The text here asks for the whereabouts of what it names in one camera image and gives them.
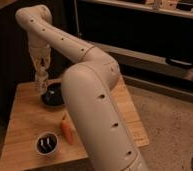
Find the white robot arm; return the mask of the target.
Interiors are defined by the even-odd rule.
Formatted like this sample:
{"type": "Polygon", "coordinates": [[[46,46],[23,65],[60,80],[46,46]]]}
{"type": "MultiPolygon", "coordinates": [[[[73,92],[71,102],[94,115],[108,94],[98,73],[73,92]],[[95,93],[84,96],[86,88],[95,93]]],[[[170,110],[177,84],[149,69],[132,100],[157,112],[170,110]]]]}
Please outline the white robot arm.
{"type": "Polygon", "coordinates": [[[47,90],[51,50],[73,62],[63,74],[61,92],[95,171],[149,171],[111,95],[120,77],[118,62],[97,46],[54,27],[45,5],[21,8],[15,17],[27,32],[39,93],[47,90]]]}

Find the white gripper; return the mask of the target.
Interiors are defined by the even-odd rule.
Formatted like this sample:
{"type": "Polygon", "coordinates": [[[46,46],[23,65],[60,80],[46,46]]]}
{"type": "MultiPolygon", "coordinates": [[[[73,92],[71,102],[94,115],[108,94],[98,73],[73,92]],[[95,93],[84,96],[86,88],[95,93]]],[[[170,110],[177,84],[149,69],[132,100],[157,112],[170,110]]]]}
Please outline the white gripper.
{"type": "Polygon", "coordinates": [[[44,47],[30,47],[30,57],[33,62],[33,66],[38,77],[47,77],[47,69],[51,62],[51,48],[49,46],[44,47]]]}

